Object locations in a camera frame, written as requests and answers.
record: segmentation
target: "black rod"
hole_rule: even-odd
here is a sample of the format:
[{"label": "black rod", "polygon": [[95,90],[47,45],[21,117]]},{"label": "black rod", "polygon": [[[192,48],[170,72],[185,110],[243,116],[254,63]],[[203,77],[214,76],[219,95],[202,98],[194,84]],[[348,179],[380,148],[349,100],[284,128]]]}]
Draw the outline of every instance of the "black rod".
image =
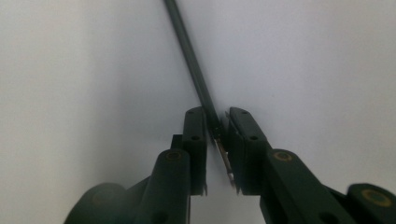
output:
[{"label": "black rod", "polygon": [[180,12],[178,11],[175,0],[164,0],[173,27],[177,34],[178,42],[184,54],[184,59],[189,67],[192,81],[201,101],[201,105],[205,110],[207,123],[210,131],[215,139],[220,140],[223,130],[219,121],[216,109],[213,106],[212,98],[207,90],[201,68],[196,59],[194,50],[192,48],[189,35],[187,34]]}]

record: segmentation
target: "metal rod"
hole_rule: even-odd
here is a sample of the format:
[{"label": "metal rod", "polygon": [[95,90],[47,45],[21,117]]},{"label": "metal rod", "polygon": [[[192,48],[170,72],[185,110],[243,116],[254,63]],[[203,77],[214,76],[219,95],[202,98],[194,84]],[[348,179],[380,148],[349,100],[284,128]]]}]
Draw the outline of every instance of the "metal rod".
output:
[{"label": "metal rod", "polygon": [[202,107],[205,110],[209,129],[215,139],[220,139],[223,129],[216,113],[216,109],[213,106],[212,98],[210,97],[209,91],[207,90],[201,68],[195,57],[194,50],[192,48],[183,20],[181,19],[180,12],[178,11],[177,4],[175,0],[164,0],[164,2],[177,34],[177,39],[183,51],[186,64],[189,67],[198,97],[201,101]]}]

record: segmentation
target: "white wall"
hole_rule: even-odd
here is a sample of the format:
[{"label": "white wall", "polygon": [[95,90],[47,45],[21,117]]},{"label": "white wall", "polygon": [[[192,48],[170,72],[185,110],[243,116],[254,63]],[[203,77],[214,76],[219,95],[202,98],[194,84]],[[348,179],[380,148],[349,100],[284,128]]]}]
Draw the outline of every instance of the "white wall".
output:
[{"label": "white wall", "polygon": [[[394,1],[178,2],[218,111],[250,111],[332,188],[396,192]],[[199,105],[161,0],[2,0],[0,24],[1,223],[132,186]],[[208,150],[191,223],[263,223]]]}]

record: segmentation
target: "black plastic part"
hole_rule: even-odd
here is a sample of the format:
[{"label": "black plastic part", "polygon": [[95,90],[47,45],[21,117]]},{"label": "black plastic part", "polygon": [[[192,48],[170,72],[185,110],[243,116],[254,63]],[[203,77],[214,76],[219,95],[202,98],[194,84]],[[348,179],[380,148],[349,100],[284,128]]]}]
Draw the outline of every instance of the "black plastic part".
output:
[{"label": "black plastic part", "polygon": [[180,149],[158,157],[135,224],[187,224],[190,217],[190,156]]},{"label": "black plastic part", "polygon": [[186,112],[182,148],[191,158],[191,195],[202,195],[206,186],[205,114],[201,107]]},{"label": "black plastic part", "polygon": [[396,223],[396,197],[389,191],[371,184],[354,184],[346,197],[361,223]]},{"label": "black plastic part", "polygon": [[263,158],[271,146],[256,120],[244,109],[231,107],[227,136],[228,159],[238,190],[245,195],[261,195],[265,176]]},{"label": "black plastic part", "polygon": [[180,12],[178,11],[177,4],[175,0],[164,0],[164,2],[175,29],[178,42],[183,51],[184,59],[186,60],[186,64],[189,67],[192,81],[198,93],[201,105],[204,107],[210,131],[215,139],[220,139],[223,136],[223,128],[213,105],[212,98],[210,97],[209,91],[205,84],[201,68],[198,64],[198,60],[196,59],[189,35],[187,34],[183,20],[180,16]]},{"label": "black plastic part", "polygon": [[263,170],[285,211],[287,223],[356,223],[294,153],[269,151]]},{"label": "black plastic part", "polygon": [[101,184],[89,189],[76,203],[65,224],[123,224],[126,190],[117,184]]}]

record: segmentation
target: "screw hole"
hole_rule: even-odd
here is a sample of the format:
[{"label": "screw hole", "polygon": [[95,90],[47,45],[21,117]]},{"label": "screw hole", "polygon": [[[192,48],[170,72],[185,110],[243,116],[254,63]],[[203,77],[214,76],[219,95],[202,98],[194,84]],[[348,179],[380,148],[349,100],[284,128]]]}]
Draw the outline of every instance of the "screw hole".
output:
[{"label": "screw hole", "polygon": [[178,160],[180,158],[181,158],[180,152],[169,152],[168,154],[166,154],[166,159],[168,159],[169,161]]},{"label": "screw hole", "polygon": [[165,212],[157,212],[151,216],[151,222],[154,224],[162,224],[168,220],[168,214]]},{"label": "screw hole", "polygon": [[326,224],[338,224],[338,218],[331,214],[331,213],[320,213],[319,214],[320,220]]}]

